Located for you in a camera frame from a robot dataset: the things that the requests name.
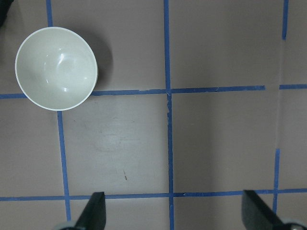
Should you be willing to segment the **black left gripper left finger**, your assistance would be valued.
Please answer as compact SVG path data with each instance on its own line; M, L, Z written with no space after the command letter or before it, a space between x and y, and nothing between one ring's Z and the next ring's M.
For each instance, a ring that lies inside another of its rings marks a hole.
M103 230L106 226L106 202L104 192L95 192L79 216L75 229Z

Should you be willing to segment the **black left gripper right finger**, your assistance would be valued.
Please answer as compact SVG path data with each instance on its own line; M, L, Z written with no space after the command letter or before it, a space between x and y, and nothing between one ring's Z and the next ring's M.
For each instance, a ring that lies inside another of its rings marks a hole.
M244 190L241 219L247 230L305 230L306 225L281 220L254 190Z

